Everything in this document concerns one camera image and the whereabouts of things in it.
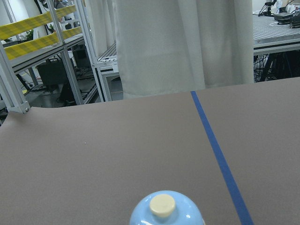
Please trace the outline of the yellow black hazard tape lower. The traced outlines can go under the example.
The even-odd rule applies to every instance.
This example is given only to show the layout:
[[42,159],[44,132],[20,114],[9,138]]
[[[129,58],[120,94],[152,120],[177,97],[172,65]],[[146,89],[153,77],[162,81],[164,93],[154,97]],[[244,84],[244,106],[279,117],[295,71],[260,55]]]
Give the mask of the yellow black hazard tape lower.
[[[81,27],[76,27],[68,30],[62,31],[62,35],[64,39],[73,37],[82,32]],[[4,34],[8,34],[8,31],[4,30],[4,26],[0,27],[0,37],[3,38]],[[20,56],[26,55],[28,53],[37,51],[39,49],[57,44],[59,39],[57,34],[53,33],[38,39],[34,39],[31,41],[23,42],[20,44],[16,44],[13,46],[5,47],[4,50],[7,54],[9,60],[18,58]]]

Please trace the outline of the yellow black hazard tape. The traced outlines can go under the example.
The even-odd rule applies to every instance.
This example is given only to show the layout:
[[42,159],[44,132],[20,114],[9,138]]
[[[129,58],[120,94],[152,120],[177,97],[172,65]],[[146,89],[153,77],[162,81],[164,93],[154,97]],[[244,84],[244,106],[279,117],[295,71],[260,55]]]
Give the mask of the yellow black hazard tape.
[[[72,6],[56,9],[55,13],[57,18],[62,18],[75,11],[76,11],[76,7],[75,5],[72,5]],[[10,37],[16,36],[23,32],[48,24],[52,21],[53,19],[51,13],[46,12],[18,22],[2,25],[0,27],[0,39],[1,40],[8,39]]]
[[[64,39],[73,37],[82,32],[81,27],[76,27],[68,30],[62,31],[62,35]],[[4,34],[8,34],[8,31],[4,30],[4,26],[0,27],[0,37],[3,38]],[[57,44],[59,39],[57,34],[53,33],[38,39],[34,39],[31,41],[23,42],[20,44],[16,44],[13,46],[5,47],[4,50],[7,54],[9,60],[18,58],[20,56],[26,55],[28,53],[37,51],[39,49]]]

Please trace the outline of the white curtain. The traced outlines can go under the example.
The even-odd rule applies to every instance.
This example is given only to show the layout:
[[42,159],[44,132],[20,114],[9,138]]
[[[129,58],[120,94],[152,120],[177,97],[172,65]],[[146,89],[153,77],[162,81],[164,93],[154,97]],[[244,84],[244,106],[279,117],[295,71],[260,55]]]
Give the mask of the white curtain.
[[87,0],[97,54],[116,44],[123,97],[253,82],[249,0]]

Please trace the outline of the yellow black hazard tape upper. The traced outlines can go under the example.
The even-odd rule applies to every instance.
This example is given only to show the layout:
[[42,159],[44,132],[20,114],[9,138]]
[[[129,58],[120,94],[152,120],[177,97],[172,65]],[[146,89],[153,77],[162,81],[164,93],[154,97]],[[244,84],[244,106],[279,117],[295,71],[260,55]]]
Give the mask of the yellow black hazard tape upper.
[[[72,5],[72,6],[56,9],[55,13],[57,18],[62,18],[75,11],[76,11],[76,7],[75,5]],[[46,12],[18,22],[2,25],[0,27],[0,39],[1,40],[8,39],[10,37],[16,36],[23,32],[48,24],[52,21],[53,19],[51,13]]]

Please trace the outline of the aluminium workbench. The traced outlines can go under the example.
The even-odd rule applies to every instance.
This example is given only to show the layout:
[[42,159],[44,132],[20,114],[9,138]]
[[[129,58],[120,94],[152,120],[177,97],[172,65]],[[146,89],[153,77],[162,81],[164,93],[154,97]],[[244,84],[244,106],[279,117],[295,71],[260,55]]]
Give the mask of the aluminium workbench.
[[252,18],[254,56],[300,49],[299,28],[278,25],[273,17],[253,15]]

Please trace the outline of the aluminium frame post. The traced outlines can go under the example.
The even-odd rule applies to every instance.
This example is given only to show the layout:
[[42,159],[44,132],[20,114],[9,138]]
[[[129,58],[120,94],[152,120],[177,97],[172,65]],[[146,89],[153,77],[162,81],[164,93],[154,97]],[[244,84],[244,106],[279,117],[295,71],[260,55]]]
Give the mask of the aluminium frame post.
[[2,43],[0,44],[0,95],[9,112],[25,114],[29,111],[29,102],[17,85],[16,76]]

